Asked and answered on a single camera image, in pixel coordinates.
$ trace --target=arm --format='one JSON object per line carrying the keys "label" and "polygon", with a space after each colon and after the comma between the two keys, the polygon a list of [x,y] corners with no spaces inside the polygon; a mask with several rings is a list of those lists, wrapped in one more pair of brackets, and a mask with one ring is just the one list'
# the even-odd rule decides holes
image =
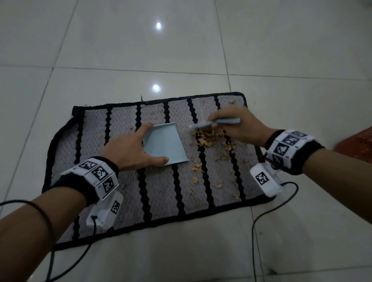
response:
{"label": "arm", "polygon": [[[264,147],[276,129],[265,126],[246,107],[221,109],[208,118],[213,121],[226,116],[241,119],[240,124],[213,124],[233,139]],[[372,164],[327,149],[313,153],[305,162],[303,173],[341,204],[372,223]]]}
{"label": "arm", "polygon": [[[166,164],[167,157],[152,157],[143,152],[141,142],[151,126],[145,123],[137,132],[110,141],[102,156],[114,162],[120,171]],[[50,189],[32,202],[48,215],[56,240],[86,207],[85,197],[67,187]],[[32,206],[24,205],[1,219],[0,281],[26,281],[54,243],[46,222]]]}

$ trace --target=woven texture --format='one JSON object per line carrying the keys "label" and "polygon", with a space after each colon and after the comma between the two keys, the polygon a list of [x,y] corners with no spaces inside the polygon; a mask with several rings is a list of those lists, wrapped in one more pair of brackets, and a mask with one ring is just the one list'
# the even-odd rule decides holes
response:
{"label": "woven texture", "polygon": [[[43,191],[58,180],[60,173],[76,163],[99,155],[110,138],[134,132],[144,121],[154,124],[175,122],[187,157],[202,163],[203,173],[193,172],[195,163],[148,167],[138,171],[120,172],[118,191],[123,195],[114,225],[108,231],[86,225],[92,206],[85,208],[60,238],[56,249],[66,249],[90,243],[132,230],[192,219],[233,208],[268,202],[249,173],[258,163],[252,145],[235,143],[227,160],[218,160],[227,151],[219,139],[209,148],[194,144],[189,125],[205,121],[219,108],[246,105],[241,93],[222,93],[183,97],[150,102],[109,104],[97,107],[74,107],[73,119],[54,137],[48,152]],[[199,179],[197,184],[192,177]],[[223,183],[222,188],[215,185]]]}

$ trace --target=black mat border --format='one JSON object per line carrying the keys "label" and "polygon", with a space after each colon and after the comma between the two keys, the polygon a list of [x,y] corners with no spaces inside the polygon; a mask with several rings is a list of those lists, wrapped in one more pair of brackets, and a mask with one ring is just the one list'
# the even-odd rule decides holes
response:
{"label": "black mat border", "polygon": [[[100,106],[74,106],[72,110],[72,118],[54,135],[49,149],[48,155],[46,160],[46,169],[45,169],[45,178],[44,178],[44,185],[42,188],[42,192],[45,192],[49,189],[51,185],[51,176],[52,176],[52,169],[55,162],[55,152],[57,150],[57,145],[62,137],[62,134],[67,131],[68,129],[72,128],[76,125],[79,121],[84,120],[84,114],[86,110],[96,110],[96,109],[107,109],[112,110],[113,108],[120,108],[120,107],[128,107],[128,106],[140,106],[140,105],[154,105],[159,103],[167,103],[172,101],[178,100],[187,100],[187,99],[195,99],[195,98],[203,98],[203,97],[218,97],[218,96],[241,96],[244,101],[244,105],[247,106],[247,101],[245,96],[240,92],[228,92],[228,93],[213,93],[213,94],[205,94],[205,95],[194,95],[194,96],[185,96],[185,97],[177,97],[177,98],[167,98],[167,99],[158,99],[158,100],[151,100],[151,101],[144,101],[144,102],[129,102],[129,103],[117,103],[117,104],[105,104]],[[264,162],[264,157],[262,151],[259,147],[255,146],[257,159],[260,163]],[[65,250],[73,247],[83,246],[86,244],[90,244],[96,241],[99,241],[104,238],[109,238],[117,235],[121,235],[124,233],[132,232],[135,230],[142,230],[149,227],[156,227],[167,223],[172,222],[181,222],[185,220],[191,220],[195,218],[206,217],[210,215],[215,215],[221,212],[229,211],[236,208],[242,208],[247,206],[255,206],[260,204],[265,204],[272,201],[275,197],[269,198],[264,194],[257,196],[253,199],[245,200],[242,202],[231,203],[223,206],[214,207],[213,209],[205,209],[198,212],[193,212],[191,214],[186,215],[176,215],[173,217],[166,217],[160,218],[153,221],[148,222],[141,222],[132,226],[123,227],[117,230],[110,229],[109,231],[101,234],[96,234],[95,236],[88,236],[84,238],[79,238],[77,240],[72,240],[69,242],[58,243],[54,246],[56,251]]]}

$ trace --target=wristband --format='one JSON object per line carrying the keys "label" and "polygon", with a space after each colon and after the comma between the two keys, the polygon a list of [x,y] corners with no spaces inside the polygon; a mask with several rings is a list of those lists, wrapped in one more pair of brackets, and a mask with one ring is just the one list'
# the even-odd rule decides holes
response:
{"label": "wristband", "polygon": [[266,141],[267,161],[292,175],[302,173],[307,159],[324,148],[313,136],[296,130],[278,130]]}
{"label": "wristband", "polygon": [[61,173],[54,187],[70,187],[82,193],[87,206],[103,201],[118,186],[118,166],[104,157],[92,157]]}

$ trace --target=cable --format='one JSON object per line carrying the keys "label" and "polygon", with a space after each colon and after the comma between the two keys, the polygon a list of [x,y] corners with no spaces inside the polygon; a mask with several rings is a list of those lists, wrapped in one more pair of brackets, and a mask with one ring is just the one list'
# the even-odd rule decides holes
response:
{"label": "cable", "polygon": [[[51,222],[51,220],[49,219],[48,215],[45,213],[45,211],[42,208],[40,208],[37,204],[35,204],[33,202],[30,202],[30,201],[26,201],[26,200],[9,200],[9,201],[4,201],[4,202],[0,203],[0,206],[5,206],[7,204],[13,204],[13,203],[24,203],[24,204],[30,205],[33,208],[35,208],[41,214],[41,216],[43,217],[43,219],[45,220],[45,223],[48,226],[49,234],[50,234],[50,237],[51,237],[51,240],[52,240],[53,244],[56,242],[56,238],[55,238],[55,233],[54,233],[52,222]],[[52,251],[51,256],[50,256],[49,269],[48,269],[48,274],[46,276],[47,277],[46,278],[47,280],[50,278],[50,275],[52,274],[53,263],[54,263],[54,251]]]}
{"label": "cable", "polygon": [[[46,212],[42,208],[40,208],[37,204],[35,204],[33,202],[30,202],[30,201],[26,201],[26,200],[9,200],[9,201],[4,201],[4,202],[0,203],[0,206],[4,206],[4,205],[7,205],[7,204],[12,204],[12,203],[24,203],[24,204],[30,205],[33,208],[35,208],[41,214],[41,216],[43,217],[43,219],[45,220],[46,225],[48,226],[49,234],[50,234],[50,237],[52,239],[53,244],[56,242],[56,237],[55,237],[55,232],[54,232],[54,229],[53,229],[52,222],[51,222],[50,218],[48,217],[48,215],[46,214]],[[97,223],[96,223],[97,216],[93,216],[92,215],[91,218],[92,218],[93,223],[94,223],[94,229],[93,229],[93,236],[94,236],[96,234],[96,231],[97,231]],[[47,278],[46,278],[45,282],[56,281],[57,279],[59,279],[62,276],[66,275],[67,273],[69,273],[83,259],[83,257],[87,254],[87,252],[89,251],[89,249],[90,249],[91,246],[92,246],[92,243],[90,243],[88,245],[88,247],[85,249],[85,251],[80,256],[80,258],[72,266],[70,266],[66,271],[62,272],[61,274],[59,274],[59,275],[57,275],[57,276],[55,276],[53,278],[50,278],[50,276],[52,274],[52,270],[53,270],[54,253],[55,253],[54,248],[52,248],[51,256],[50,256],[50,262],[49,262],[49,268],[48,268],[48,273],[46,275]]]}
{"label": "cable", "polygon": [[[97,231],[97,224],[96,224],[96,216],[91,216],[91,218],[93,219],[93,223],[94,223],[94,230],[93,230],[93,236],[96,234],[96,231]],[[87,254],[87,252],[89,251],[90,247],[92,246],[92,243],[90,243],[88,245],[88,247],[85,249],[85,251],[83,252],[83,254],[80,256],[80,258],[73,264],[71,265],[67,270],[65,270],[64,272],[62,272],[61,274],[51,278],[48,280],[45,281],[45,282],[53,282],[53,281],[56,281],[57,279],[61,278],[62,276],[66,275],[67,273],[69,273],[75,266],[77,266],[77,264],[83,259],[83,257]]]}
{"label": "cable", "polygon": [[297,185],[297,183],[294,183],[294,182],[289,181],[289,182],[284,182],[284,183],[282,183],[281,185],[284,186],[284,185],[286,185],[286,184],[294,184],[294,185],[296,185],[296,191],[292,194],[292,196],[290,196],[290,197],[288,198],[288,200],[284,201],[284,202],[281,203],[279,206],[277,206],[277,207],[275,207],[275,208],[273,208],[273,209],[271,209],[271,210],[269,210],[269,211],[267,211],[267,212],[264,212],[264,213],[260,214],[260,215],[259,215],[259,216],[258,216],[258,217],[253,221],[253,225],[252,225],[252,259],[253,259],[253,274],[254,274],[254,282],[257,282],[257,277],[256,277],[256,266],[255,266],[255,264],[254,264],[254,225],[256,224],[257,220],[258,220],[260,217],[262,217],[263,215],[268,214],[268,213],[270,213],[270,212],[272,212],[272,211],[275,211],[275,210],[279,209],[280,207],[282,207],[282,206],[284,206],[286,203],[288,203],[290,200],[292,200],[294,196],[296,196],[296,194],[297,194],[297,192],[298,192],[298,185]]}

